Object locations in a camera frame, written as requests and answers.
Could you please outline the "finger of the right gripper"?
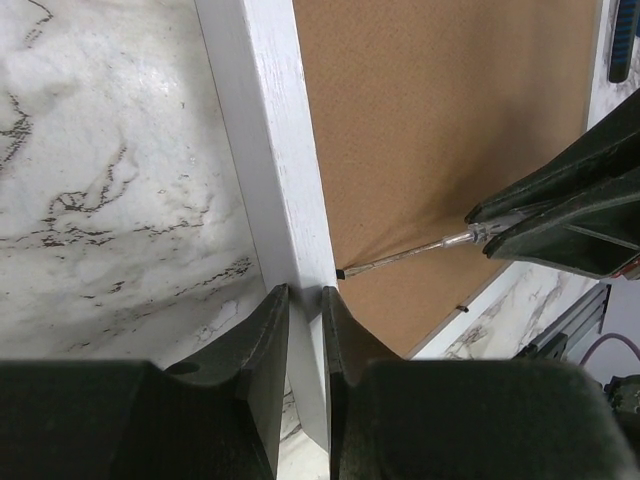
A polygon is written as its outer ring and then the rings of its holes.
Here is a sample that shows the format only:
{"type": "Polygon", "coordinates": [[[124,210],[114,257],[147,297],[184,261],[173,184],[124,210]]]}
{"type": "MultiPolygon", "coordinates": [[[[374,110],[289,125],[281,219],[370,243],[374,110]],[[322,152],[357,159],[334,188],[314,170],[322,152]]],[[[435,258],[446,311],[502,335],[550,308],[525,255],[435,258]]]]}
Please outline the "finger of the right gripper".
{"type": "Polygon", "coordinates": [[[558,156],[478,203],[465,217],[476,223],[535,203],[575,194],[639,166],[639,93],[634,92],[558,156]]]}
{"type": "Polygon", "coordinates": [[[611,278],[639,259],[639,170],[605,178],[495,236],[489,259],[611,278]]]}

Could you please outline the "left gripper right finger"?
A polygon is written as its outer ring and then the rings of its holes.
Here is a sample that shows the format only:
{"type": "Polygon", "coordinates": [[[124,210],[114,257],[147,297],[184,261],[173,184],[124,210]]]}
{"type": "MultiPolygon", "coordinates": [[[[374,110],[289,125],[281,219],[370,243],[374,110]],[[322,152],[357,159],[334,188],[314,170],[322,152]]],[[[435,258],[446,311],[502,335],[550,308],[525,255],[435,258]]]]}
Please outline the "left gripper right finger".
{"type": "Polygon", "coordinates": [[[322,293],[334,479],[631,479],[595,382],[554,360],[405,360],[322,293]]]}

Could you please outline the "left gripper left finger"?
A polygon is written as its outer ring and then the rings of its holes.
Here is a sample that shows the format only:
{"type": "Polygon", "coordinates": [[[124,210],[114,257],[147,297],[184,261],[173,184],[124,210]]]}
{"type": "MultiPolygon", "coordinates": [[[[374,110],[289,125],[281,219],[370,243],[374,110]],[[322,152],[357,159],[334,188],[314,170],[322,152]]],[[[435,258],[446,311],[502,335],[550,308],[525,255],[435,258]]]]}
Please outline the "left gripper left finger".
{"type": "Polygon", "coordinates": [[[289,289],[189,357],[1,365],[5,479],[273,479],[289,289]]]}

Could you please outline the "clear tester screwdriver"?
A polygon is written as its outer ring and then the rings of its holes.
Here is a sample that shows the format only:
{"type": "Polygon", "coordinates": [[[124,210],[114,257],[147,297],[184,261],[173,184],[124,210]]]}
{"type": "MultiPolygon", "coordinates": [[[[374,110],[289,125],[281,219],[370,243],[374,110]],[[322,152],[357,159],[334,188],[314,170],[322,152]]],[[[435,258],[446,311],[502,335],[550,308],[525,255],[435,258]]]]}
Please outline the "clear tester screwdriver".
{"type": "Polygon", "coordinates": [[[345,269],[337,269],[336,276],[338,280],[346,280],[367,271],[384,267],[427,251],[436,249],[448,249],[467,244],[483,244],[489,241],[491,238],[497,236],[498,234],[506,231],[513,225],[513,221],[505,220],[470,224],[467,229],[461,233],[445,236],[434,242],[430,242],[413,249],[383,257],[369,263],[351,266],[345,269]]]}

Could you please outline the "white picture frame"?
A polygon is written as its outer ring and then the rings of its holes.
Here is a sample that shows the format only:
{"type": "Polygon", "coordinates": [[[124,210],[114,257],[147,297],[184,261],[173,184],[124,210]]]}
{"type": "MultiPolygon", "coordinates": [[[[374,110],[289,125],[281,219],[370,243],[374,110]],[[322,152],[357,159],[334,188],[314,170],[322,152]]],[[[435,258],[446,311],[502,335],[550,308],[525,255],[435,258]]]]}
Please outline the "white picture frame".
{"type": "Polygon", "coordinates": [[[288,373],[328,443],[321,289],[454,231],[585,129],[598,1],[200,1],[288,373]]]}

